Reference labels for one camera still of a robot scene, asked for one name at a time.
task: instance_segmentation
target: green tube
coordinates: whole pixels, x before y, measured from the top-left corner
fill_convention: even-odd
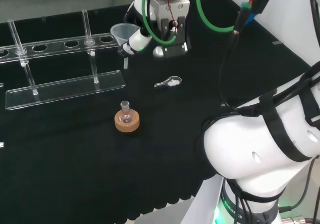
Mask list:
[[[205,14],[202,10],[201,0],[196,0],[196,7],[198,9],[199,15],[200,15],[202,21],[204,22],[204,24],[207,25],[213,31],[220,32],[220,33],[227,33],[227,32],[232,32],[234,30],[234,26],[227,27],[227,28],[220,28],[220,27],[217,27],[217,26],[214,26],[213,24],[211,24],[209,22],[209,20],[206,18]]]
[[[172,44],[175,40],[176,40],[176,36],[173,36],[173,38],[169,41],[163,41],[161,39],[159,39],[151,30],[149,24],[148,24],[148,21],[147,21],[147,18],[146,18],[146,10],[145,10],[145,7],[146,7],[146,0],[142,0],[142,18],[144,20],[144,25],[146,27],[146,30],[149,32],[149,34],[152,36],[152,38],[157,41],[159,44],[161,45],[170,45]]]

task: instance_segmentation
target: robotic arm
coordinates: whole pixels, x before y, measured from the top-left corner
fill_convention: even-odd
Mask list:
[[[134,0],[130,5],[125,22],[141,27],[130,39],[119,47],[119,53],[124,57],[131,57],[142,51],[151,41],[152,37],[143,24],[142,1]],[[150,0],[150,25],[157,28],[161,38],[169,40],[176,35],[176,40],[169,46],[158,46],[154,49],[156,57],[171,57],[183,55],[188,51],[185,41],[186,17],[189,12],[189,0]]]

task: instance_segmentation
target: black table surface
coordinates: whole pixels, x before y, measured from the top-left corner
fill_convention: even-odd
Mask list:
[[[191,1],[185,56],[156,59],[155,44],[130,59],[126,86],[29,108],[5,110],[5,91],[27,86],[18,62],[0,65],[0,223],[125,223],[140,213],[196,195],[214,173],[202,168],[193,144],[202,121],[223,111],[217,79],[228,34],[201,22]],[[234,23],[231,0],[202,0],[211,23]],[[123,21],[128,6],[89,11],[93,34]],[[16,22],[23,43],[84,34],[81,13]],[[0,46],[13,44],[0,25]],[[258,23],[243,31],[223,74],[223,91],[238,104],[308,69],[306,63]],[[99,73],[122,70],[117,49],[99,50]],[[30,60],[37,84],[90,75],[85,52]],[[182,84],[155,89],[169,76]],[[114,126],[120,102],[140,114],[140,128],[123,134]]]

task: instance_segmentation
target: small glass vial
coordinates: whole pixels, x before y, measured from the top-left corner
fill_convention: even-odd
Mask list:
[[[119,115],[119,120],[122,123],[130,123],[135,119],[135,113],[130,109],[129,101],[121,102],[121,112]]]

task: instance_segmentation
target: test tube rack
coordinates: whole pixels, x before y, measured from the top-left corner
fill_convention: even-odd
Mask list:
[[[96,50],[118,47],[111,33],[91,35],[88,13],[82,10],[85,36],[22,44],[13,20],[8,25],[14,44],[0,47],[0,64],[19,61],[29,86],[7,90],[5,108],[20,109],[114,89],[126,84],[121,71],[97,73]],[[29,66],[29,59],[87,51],[92,75],[36,85]]]

